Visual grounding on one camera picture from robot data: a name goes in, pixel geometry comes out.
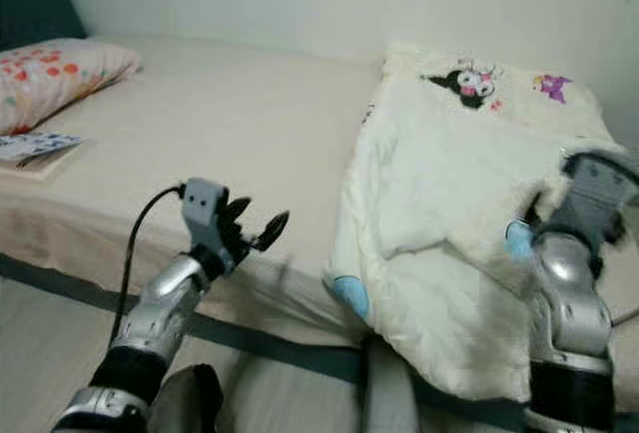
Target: white blanket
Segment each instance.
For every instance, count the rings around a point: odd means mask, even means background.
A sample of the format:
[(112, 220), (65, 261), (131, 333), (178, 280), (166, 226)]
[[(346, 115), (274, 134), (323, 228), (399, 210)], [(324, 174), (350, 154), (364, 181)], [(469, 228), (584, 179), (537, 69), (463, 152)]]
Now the white blanket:
[[(460, 90), (449, 73), (475, 77)], [(326, 282), (357, 278), (367, 298), (355, 310), (426, 380), (467, 399), (529, 394), (527, 312), (503, 287), (521, 282), (502, 253), (507, 223), (541, 182), (561, 195), (566, 153), (612, 145), (587, 90), (566, 79), (550, 96), (543, 79), (390, 55), (342, 189)]]

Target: mattress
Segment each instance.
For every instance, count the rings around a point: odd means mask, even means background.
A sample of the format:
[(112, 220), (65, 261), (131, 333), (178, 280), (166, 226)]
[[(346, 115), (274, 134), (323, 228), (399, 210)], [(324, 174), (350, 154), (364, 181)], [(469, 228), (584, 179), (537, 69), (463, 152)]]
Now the mattress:
[[(303, 343), (357, 341), (365, 326), (320, 276), (377, 69), (210, 40), (97, 39), (136, 50), (144, 70), (41, 126), (88, 141), (51, 179), (0, 178), (0, 251), (117, 290), (147, 200), (210, 179), (254, 199), (247, 231), (283, 210), (291, 219), (268, 252), (213, 285), (200, 312)], [(179, 202), (162, 200), (138, 238), (132, 291), (186, 248)]]

